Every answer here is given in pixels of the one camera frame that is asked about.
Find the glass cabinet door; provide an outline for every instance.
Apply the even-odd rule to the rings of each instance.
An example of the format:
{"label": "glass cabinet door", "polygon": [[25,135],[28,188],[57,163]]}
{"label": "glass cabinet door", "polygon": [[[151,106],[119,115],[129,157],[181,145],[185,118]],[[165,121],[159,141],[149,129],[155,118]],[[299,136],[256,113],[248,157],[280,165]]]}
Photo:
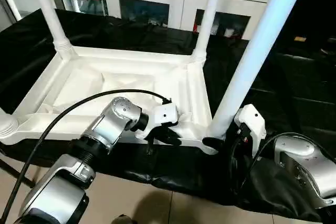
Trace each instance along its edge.
{"label": "glass cabinet door", "polygon": [[183,0],[107,0],[110,16],[179,29]]}
{"label": "glass cabinet door", "polygon": [[[198,32],[207,0],[185,0],[181,29]],[[247,0],[218,0],[211,33],[250,40],[266,3]]]}

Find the robotic arm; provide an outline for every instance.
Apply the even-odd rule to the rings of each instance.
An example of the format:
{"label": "robotic arm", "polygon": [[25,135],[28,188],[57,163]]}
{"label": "robotic arm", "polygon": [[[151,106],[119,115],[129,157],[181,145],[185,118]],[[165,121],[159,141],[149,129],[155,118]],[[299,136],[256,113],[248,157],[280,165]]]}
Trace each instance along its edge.
{"label": "robotic arm", "polygon": [[176,124],[173,103],[147,115],[128,99],[114,98],[81,137],[71,141],[69,154],[62,155],[29,192],[15,223],[78,223],[89,203],[85,189],[96,176],[99,160],[111,152],[122,132],[131,130],[144,139],[158,126]]}
{"label": "robotic arm", "polygon": [[[265,120],[252,105],[238,110],[234,121],[247,128],[252,138],[252,157],[255,157],[261,140],[266,137]],[[336,164],[326,157],[317,144],[292,134],[276,137],[275,163],[294,176],[307,193],[315,209],[336,205]]]}

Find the tiled floor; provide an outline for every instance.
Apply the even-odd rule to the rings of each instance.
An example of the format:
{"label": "tiled floor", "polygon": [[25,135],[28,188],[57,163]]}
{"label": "tiled floor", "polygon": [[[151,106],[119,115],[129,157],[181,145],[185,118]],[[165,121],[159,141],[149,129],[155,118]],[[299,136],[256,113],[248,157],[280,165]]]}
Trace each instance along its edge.
{"label": "tiled floor", "polygon": [[[22,163],[0,156],[16,169]],[[46,172],[45,168],[32,166],[28,170],[30,179]],[[0,170],[0,212],[13,188],[15,180]],[[13,223],[20,205],[29,192],[22,185],[6,223]],[[131,182],[103,174],[97,174],[95,181],[87,191],[90,204],[81,220],[81,224],[110,224],[112,220],[125,214],[137,220],[139,224],[308,224],[312,222],[291,220],[280,216],[258,214],[237,207],[225,207],[207,200],[184,194],[157,189],[151,185]]]}

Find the black tablecloth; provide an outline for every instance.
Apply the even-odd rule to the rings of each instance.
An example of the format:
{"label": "black tablecloth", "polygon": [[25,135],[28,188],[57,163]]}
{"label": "black tablecloth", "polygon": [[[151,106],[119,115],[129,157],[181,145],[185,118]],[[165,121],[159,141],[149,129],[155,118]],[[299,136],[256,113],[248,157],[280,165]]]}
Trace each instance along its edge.
{"label": "black tablecloth", "polygon": [[[116,19],[57,10],[75,46],[190,55],[197,34]],[[204,77],[214,115],[247,41],[211,36]],[[12,113],[55,55],[52,37],[40,10],[0,33],[2,67],[0,107]],[[244,104],[252,103],[266,120],[268,133],[295,131],[313,137],[336,156],[336,71],[333,59],[319,52],[305,57],[281,54],[274,46]],[[1,144],[6,155],[24,161],[36,140]],[[34,164],[50,166],[67,151],[67,141],[42,144]],[[251,174],[243,200],[226,188],[220,155],[197,148],[119,143],[99,172],[160,188],[207,198],[223,205],[318,221],[304,193],[287,174],[262,159]]]}

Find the black cable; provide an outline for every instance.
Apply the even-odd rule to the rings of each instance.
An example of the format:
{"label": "black cable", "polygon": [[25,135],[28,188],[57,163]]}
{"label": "black cable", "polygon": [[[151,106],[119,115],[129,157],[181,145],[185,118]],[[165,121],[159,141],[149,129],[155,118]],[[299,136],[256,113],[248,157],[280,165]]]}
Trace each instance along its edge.
{"label": "black cable", "polygon": [[102,93],[98,93],[98,94],[94,94],[90,97],[87,97],[77,103],[75,103],[74,105],[70,106],[69,108],[67,108],[66,110],[64,110],[63,112],[61,112],[50,124],[49,126],[46,128],[46,130],[42,133],[41,137],[39,138],[39,140],[37,141],[37,143],[35,144],[34,146],[34,149],[32,150],[32,152],[30,153],[30,156],[28,157],[27,161],[25,162],[21,172],[20,172],[20,175],[15,183],[15,186],[12,190],[12,193],[10,194],[10,197],[7,201],[7,204],[6,204],[6,207],[5,207],[5,210],[2,214],[2,217],[1,217],[1,224],[4,224],[7,220],[7,217],[8,217],[8,214],[9,214],[9,211],[13,205],[13,202],[14,202],[14,199],[16,197],[16,194],[20,188],[20,185],[25,177],[25,174],[28,170],[28,167],[30,165],[30,162],[32,161],[32,157],[33,155],[36,153],[38,147],[41,145],[42,141],[46,138],[46,136],[48,135],[48,133],[50,132],[50,130],[55,126],[55,124],[61,120],[66,114],[68,114],[71,110],[77,108],[78,106],[88,102],[88,101],[91,101],[95,98],[98,98],[98,97],[102,97],[104,95],[108,95],[108,94],[117,94],[117,93],[145,93],[145,94],[151,94],[153,96],[156,96],[158,98],[161,98],[163,100],[163,103],[169,103],[170,101],[163,97],[162,95],[159,95],[157,93],[154,93],[154,92],[151,92],[151,91],[147,91],[147,90],[141,90],[141,89],[119,89],[119,90],[110,90],[110,91],[106,91],[106,92],[102,92]]}
{"label": "black cable", "polygon": [[269,138],[269,139],[267,140],[267,142],[262,146],[262,148],[260,148],[260,149],[258,150],[256,156],[253,158],[253,161],[252,161],[252,163],[250,164],[250,166],[249,166],[249,168],[248,168],[248,170],[247,170],[247,173],[246,173],[245,176],[244,176],[244,180],[243,180],[243,182],[242,182],[242,185],[241,185],[240,188],[239,188],[238,194],[241,192],[244,183],[246,182],[246,180],[247,180],[249,174],[251,173],[252,169],[253,169],[254,166],[256,165],[256,163],[257,163],[258,159],[260,158],[260,155],[261,155],[261,153],[263,152],[263,150],[265,149],[265,147],[266,147],[268,144],[270,144],[272,141],[274,141],[274,139],[276,139],[276,138],[278,138],[278,137],[280,137],[280,136],[285,136],[285,135],[287,135],[287,136],[299,136],[299,137],[303,138],[304,140],[308,141],[309,143],[311,143],[311,144],[317,146],[317,147],[324,153],[324,155],[325,155],[328,159],[332,160],[332,161],[336,164],[335,159],[328,153],[328,151],[327,151],[325,148],[323,148],[319,143],[317,143],[316,141],[314,141],[313,139],[311,139],[311,138],[309,138],[309,137],[307,137],[307,136],[305,136],[305,135],[302,135],[302,134],[299,134],[299,133],[295,133],[295,132],[284,132],[284,133],[281,133],[281,134],[278,134],[278,135],[275,135],[275,136]]}
{"label": "black cable", "polygon": [[232,146],[228,153],[228,177],[229,177],[229,184],[230,184],[230,190],[234,192],[234,180],[233,180],[233,165],[235,163],[235,153],[238,145],[243,141],[244,137],[238,136],[232,143]]}

